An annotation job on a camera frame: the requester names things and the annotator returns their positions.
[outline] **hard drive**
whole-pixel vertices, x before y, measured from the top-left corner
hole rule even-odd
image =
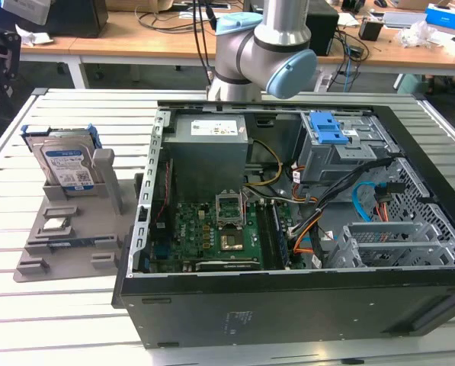
[[[36,156],[47,185],[60,185],[67,195],[87,194],[103,178],[92,168],[95,149],[101,148],[97,129],[52,129],[24,125],[22,137]]]

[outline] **slotted metal table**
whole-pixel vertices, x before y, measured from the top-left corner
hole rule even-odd
[[[13,270],[39,209],[44,183],[36,159],[19,137],[20,126],[92,123],[104,147],[115,151],[117,177],[133,178],[146,164],[153,117],[162,99],[204,100],[204,93],[40,90],[0,139],[0,365],[313,365],[358,358],[378,365],[455,366],[455,318],[420,338],[146,351],[127,312],[110,305],[114,276],[15,283]],[[273,100],[268,95],[264,99]],[[455,129],[426,101],[409,95],[335,93],[306,93],[293,100],[390,106],[455,188]]]

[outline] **green circuit board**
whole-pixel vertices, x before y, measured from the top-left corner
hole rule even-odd
[[[186,260],[188,258],[204,259],[242,259],[260,262],[262,266],[261,247],[258,240],[258,224],[254,205],[246,208],[247,223],[244,229],[219,230],[216,225],[216,209],[214,203],[208,204],[180,204],[176,213],[175,238],[173,252]],[[235,217],[238,211],[235,205],[226,212],[226,217]],[[204,212],[204,217],[199,217],[199,211]],[[235,249],[229,250],[221,247],[221,236],[226,233],[239,232],[239,244]]]
[[[212,260],[259,262],[263,268],[256,204],[246,204],[245,225],[237,229],[232,225],[223,228],[217,226],[215,202],[178,203],[173,240],[168,254],[156,261],[155,271],[177,272],[182,271],[185,262]],[[239,215],[236,204],[222,205],[221,210],[224,217]],[[290,208],[280,205],[278,212],[285,226],[287,220],[291,220]]]

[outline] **light blue robot joint cap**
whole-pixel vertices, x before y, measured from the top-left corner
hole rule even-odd
[[[263,16],[257,13],[230,13],[217,21],[216,36],[223,34],[245,31],[256,27],[263,20]]]
[[[266,92],[279,99],[288,99],[301,92],[317,68],[317,56],[312,50],[303,50],[291,56],[271,76]]]

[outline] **motherboard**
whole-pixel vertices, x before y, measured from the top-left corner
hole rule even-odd
[[[239,209],[235,201],[178,202],[174,215],[173,237],[152,247],[151,272],[274,269],[288,262],[286,233],[293,221],[286,204],[245,202]],[[236,217],[242,221],[219,225]]]

